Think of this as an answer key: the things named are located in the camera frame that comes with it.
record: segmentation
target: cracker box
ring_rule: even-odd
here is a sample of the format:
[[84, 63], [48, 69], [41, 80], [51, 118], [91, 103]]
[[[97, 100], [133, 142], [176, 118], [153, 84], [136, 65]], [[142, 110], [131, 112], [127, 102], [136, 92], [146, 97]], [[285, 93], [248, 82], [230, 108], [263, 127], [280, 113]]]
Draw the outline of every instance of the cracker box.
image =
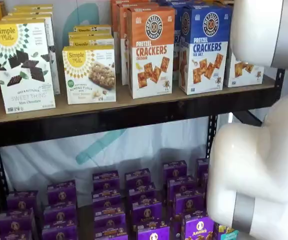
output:
[[44, 19], [45, 27], [46, 27], [46, 35], [47, 35], [47, 44], [49, 48], [49, 55], [41, 56], [45, 61], [50, 62], [51, 65], [51, 74], [53, 78], [54, 85], [54, 93], [56, 95], [60, 94], [59, 88], [59, 76], [58, 76], [58, 64], [56, 57], [56, 49], [55, 49], [55, 39], [54, 39], [54, 29], [52, 23], [52, 15], [51, 14], [16, 14], [16, 15], [8, 15], [3, 17], [4, 21], [18, 21], [18, 20], [33, 20], [33, 19]]
[[187, 164], [185, 161], [173, 161], [163, 165], [163, 183], [171, 178], [183, 177], [187, 175]]
[[156, 196], [157, 189], [153, 182], [148, 185], [142, 185], [128, 190], [129, 203], [141, 201], [146, 198], [154, 198]]
[[32, 231], [37, 236], [34, 211], [10, 210], [0, 214], [0, 233], [9, 234], [17, 231]]
[[98, 30], [109, 30], [110, 34], [112, 34], [112, 26], [109, 24], [79, 25], [74, 27], [74, 32], [93, 32]]
[[0, 235], [0, 240], [32, 240], [31, 231], [17, 231]]
[[180, 176], [167, 180], [167, 202], [172, 203], [178, 192], [184, 192], [196, 187], [196, 180], [192, 176]]
[[147, 168], [125, 173], [125, 187], [135, 188], [151, 182], [150, 170]]
[[50, 205], [57, 204], [59, 202], [76, 201], [77, 194], [75, 180], [48, 185], [47, 195], [48, 203]]
[[118, 189], [103, 189], [92, 192], [93, 207], [103, 208], [120, 204], [122, 199]]
[[212, 240], [214, 222], [203, 211], [182, 216], [181, 239]]
[[120, 224], [114, 227], [98, 227], [94, 229], [94, 240], [127, 240], [127, 227], [125, 224]]
[[120, 44], [121, 59], [121, 78], [122, 84], [128, 85], [128, 40], [127, 40], [127, 9], [130, 7], [158, 7], [156, 2], [136, 2], [118, 4], [117, 25], [118, 25], [118, 42]]
[[114, 38], [111, 35], [95, 35], [86, 37], [71, 37], [69, 46], [86, 47], [95, 45], [114, 45]]
[[63, 61], [68, 104], [116, 101], [114, 46], [67, 46]]
[[132, 223], [154, 221], [162, 217], [162, 203], [157, 197], [145, 198], [133, 202], [131, 209]]
[[77, 221], [69, 219], [44, 225], [42, 236], [43, 240], [76, 239], [78, 237]]
[[231, 12], [217, 2], [184, 7], [179, 86], [187, 95], [223, 89]]
[[213, 240], [236, 240], [238, 230], [214, 223]]
[[98, 207], [94, 209], [94, 227], [114, 227], [126, 224], [125, 209], [123, 204], [111, 205], [109, 207]]
[[171, 7], [127, 11], [129, 88], [133, 99], [172, 93], [174, 16]]
[[137, 226], [137, 240], [169, 240], [170, 227], [164, 220], [141, 223]]
[[0, 86], [7, 114], [55, 108], [43, 19], [0, 21]]
[[226, 64], [226, 78], [224, 84], [229, 87], [240, 87], [261, 84], [263, 82], [264, 67], [255, 66], [236, 59], [229, 47]]
[[100, 189], [116, 188], [119, 189], [118, 171], [106, 171], [93, 174], [94, 191]]
[[48, 205], [44, 210], [44, 222], [63, 221], [77, 218], [76, 202], [59, 202], [54, 205]]

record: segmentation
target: orange pretzel crackers box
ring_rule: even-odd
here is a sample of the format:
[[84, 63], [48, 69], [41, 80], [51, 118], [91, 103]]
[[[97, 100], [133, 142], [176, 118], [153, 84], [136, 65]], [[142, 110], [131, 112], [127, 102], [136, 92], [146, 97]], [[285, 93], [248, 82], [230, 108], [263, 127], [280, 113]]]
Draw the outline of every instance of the orange pretzel crackers box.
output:
[[172, 93], [175, 9], [127, 10], [129, 88], [134, 99]]
[[138, 2], [118, 4], [117, 24], [118, 42], [120, 43], [121, 79], [123, 85], [128, 85], [128, 47], [127, 47], [127, 8], [158, 7], [156, 2]]

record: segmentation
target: pretzel crackers box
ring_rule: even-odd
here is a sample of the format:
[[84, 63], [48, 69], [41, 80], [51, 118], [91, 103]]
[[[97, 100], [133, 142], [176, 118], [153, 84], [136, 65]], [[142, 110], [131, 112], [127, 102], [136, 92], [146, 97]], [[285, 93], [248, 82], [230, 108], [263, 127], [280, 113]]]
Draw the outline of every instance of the pretzel crackers box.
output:
[[137, 2], [118, 4], [117, 25], [118, 25], [118, 42], [120, 43], [121, 59], [121, 78], [122, 84], [128, 85], [128, 41], [127, 41], [127, 8], [130, 7], [158, 7], [156, 2]]
[[263, 82], [264, 67], [248, 64], [236, 59], [229, 47], [228, 62], [226, 64], [226, 78], [224, 84], [229, 87], [240, 87], [261, 84]]
[[68, 104], [116, 101], [114, 46], [67, 46], [63, 61]]
[[171, 7], [127, 11], [129, 87], [134, 99], [172, 93], [174, 20]]
[[231, 12], [218, 2], [184, 7], [179, 86], [187, 95], [222, 90]]

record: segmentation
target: purple annie's box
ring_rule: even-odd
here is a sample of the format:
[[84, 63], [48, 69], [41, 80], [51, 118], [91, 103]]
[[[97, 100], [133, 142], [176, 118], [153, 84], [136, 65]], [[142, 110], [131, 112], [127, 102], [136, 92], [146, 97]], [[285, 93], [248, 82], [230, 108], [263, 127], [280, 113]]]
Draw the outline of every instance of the purple annie's box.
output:
[[75, 180], [48, 185], [47, 192], [49, 205], [77, 200]]
[[105, 189], [92, 192], [93, 207], [102, 208], [121, 203], [119, 189]]
[[206, 212], [196, 211], [182, 216], [182, 239], [212, 240], [214, 222]]
[[45, 224], [75, 218], [77, 218], [75, 201], [59, 202], [54, 205], [49, 205], [44, 211]]
[[32, 240], [31, 231], [17, 231], [0, 235], [0, 240]]
[[120, 224], [115, 227], [102, 227], [94, 229], [94, 240], [127, 240], [127, 228], [125, 224]]
[[169, 240], [169, 224], [163, 220], [149, 221], [137, 226], [136, 240]]
[[93, 174], [94, 191], [115, 188], [119, 189], [118, 171], [107, 171]]
[[162, 203], [157, 197], [133, 202], [131, 210], [132, 224], [154, 221], [162, 217]]
[[151, 182], [150, 171], [147, 168], [125, 173], [126, 189], [147, 185]]
[[153, 182], [148, 185], [139, 186], [128, 190], [129, 203], [137, 202], [142, 199], [153, 198], [157, 195], [156, 187]]
[[187, 175], [187, 164], [185, 161], [173, 161], [163, 165], [163, 183], [167, 179], [183, 177]]
[[114, 227], [126, 224], [125, 209], [123, 204], [112, 205], [111, 207], [99, 207], [94, 209], [94, 227]]
[[66, 240], [78, 238], [77, 222], [75, 219], [55, 221], [44, 225], [43, 240]]

